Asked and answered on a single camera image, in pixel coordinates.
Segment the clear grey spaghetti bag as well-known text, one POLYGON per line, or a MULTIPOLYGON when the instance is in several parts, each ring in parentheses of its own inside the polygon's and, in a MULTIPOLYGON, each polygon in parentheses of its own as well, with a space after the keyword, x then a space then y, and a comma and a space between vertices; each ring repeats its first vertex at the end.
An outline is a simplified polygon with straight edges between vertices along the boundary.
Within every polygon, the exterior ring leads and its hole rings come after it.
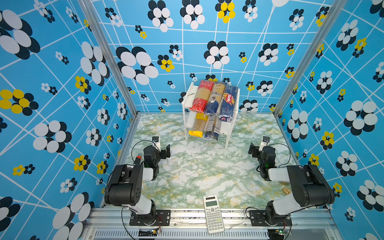
POLYGON ((220 128, 221 128, 221 121, 219 116, 209 116, 208 121, 206 123, 205 127, 205 134, 204 139, 206 140, 219 140, 220 135, 220 128))

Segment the yellow pasta bag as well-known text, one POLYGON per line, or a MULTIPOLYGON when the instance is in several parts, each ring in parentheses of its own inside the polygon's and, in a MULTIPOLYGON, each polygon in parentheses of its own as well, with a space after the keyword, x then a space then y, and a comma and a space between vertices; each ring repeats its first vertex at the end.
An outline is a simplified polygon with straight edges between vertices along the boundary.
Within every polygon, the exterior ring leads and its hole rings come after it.
POLYGON ((208 115, 205 115, 203 113, 197 113, 194 126, 189 131, 189 135, 193 137, 202 138, 208 118, 208 115))

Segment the blue Barilla pasta box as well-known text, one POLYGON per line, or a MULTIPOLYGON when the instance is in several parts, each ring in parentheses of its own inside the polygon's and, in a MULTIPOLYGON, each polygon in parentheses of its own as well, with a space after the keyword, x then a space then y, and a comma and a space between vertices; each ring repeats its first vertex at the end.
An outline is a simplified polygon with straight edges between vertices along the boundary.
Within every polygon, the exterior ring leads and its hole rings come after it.
POLYGON ((231 123, 233 121, 238 90, 237 86, 226 85, 219 114, 222 122, 231 123))

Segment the red spaghetti bag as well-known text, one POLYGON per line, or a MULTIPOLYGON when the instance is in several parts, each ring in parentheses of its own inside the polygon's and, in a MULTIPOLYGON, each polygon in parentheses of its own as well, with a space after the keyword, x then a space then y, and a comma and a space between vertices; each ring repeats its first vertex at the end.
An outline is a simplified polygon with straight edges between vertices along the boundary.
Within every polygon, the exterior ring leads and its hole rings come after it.
POLYGON ((190 111, 196 113, 203 113, 206 107, 207 101, 210 97, 211 91, 213 89, 214 82, 209 80, 201 80, 198 90, 195 94, 192 106, 190 111))

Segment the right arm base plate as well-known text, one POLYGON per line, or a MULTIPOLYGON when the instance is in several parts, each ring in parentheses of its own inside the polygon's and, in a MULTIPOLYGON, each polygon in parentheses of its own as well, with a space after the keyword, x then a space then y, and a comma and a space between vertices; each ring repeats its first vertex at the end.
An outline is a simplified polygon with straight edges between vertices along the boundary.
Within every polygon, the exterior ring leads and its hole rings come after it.
POLYGON ((248 213, 253 227, 290 227, 292 219, 288 215, 277 215, 275 212, 251 210, 248 213))

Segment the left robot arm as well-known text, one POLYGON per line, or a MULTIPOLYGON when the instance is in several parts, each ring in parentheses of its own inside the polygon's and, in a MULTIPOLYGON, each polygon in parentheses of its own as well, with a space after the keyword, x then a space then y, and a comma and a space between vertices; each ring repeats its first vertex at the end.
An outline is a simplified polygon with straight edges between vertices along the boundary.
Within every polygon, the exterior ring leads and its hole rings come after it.
POLYGON ((171 156, 171 146, 164 150, 158 144, 144 148, 132 165, 117 165, 111 173, 105 192, 105 203, 115 207, 127 208, 132 212, 131 226, 166 225, 164 219, 170 211, 158 211, 153 200, 142 193, 143 182, 156 180, 159 162, 171 156))

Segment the blue clear spaghetti bag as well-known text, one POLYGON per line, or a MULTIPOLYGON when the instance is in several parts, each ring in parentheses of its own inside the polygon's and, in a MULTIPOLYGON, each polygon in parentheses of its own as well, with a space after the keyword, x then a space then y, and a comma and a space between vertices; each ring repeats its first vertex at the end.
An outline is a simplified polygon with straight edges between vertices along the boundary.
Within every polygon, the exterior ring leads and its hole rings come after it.
POLYGON ((219 104, 223 99, 223 94, 225 92, 226 85, 227 84, 223 82, 217 82, 214 84, 210 97, 205 106, 205 110, 204 110, 205 115, 210 116, 210 115, 215 115, 217 113, 219 104))

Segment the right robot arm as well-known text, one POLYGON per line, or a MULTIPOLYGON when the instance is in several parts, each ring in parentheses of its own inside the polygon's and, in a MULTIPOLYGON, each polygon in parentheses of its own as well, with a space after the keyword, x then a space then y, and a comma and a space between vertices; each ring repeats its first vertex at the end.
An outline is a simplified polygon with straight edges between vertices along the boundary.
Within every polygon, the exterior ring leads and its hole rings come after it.
POLYGON ((334 203, 334 190, 315 165, 277 167, 276 149, 272 146, 250 144, 249 154, 258 160, 257 171, 265 181, 284 182, 291 186, 291 193, 267 203, 264 218, 269 225, 277 225, 290 214, 305 208, 334 203))

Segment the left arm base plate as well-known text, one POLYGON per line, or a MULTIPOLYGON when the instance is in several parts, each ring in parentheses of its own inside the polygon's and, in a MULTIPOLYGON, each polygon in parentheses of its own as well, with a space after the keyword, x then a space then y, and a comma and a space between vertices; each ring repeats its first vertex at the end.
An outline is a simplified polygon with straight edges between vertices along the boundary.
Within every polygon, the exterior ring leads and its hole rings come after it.
POLYGON ((170 210, 156 210, 156 212, 147 215, 137 215, 131 212, 130 226, 155 227, 169 226, 171 220, 170 210))

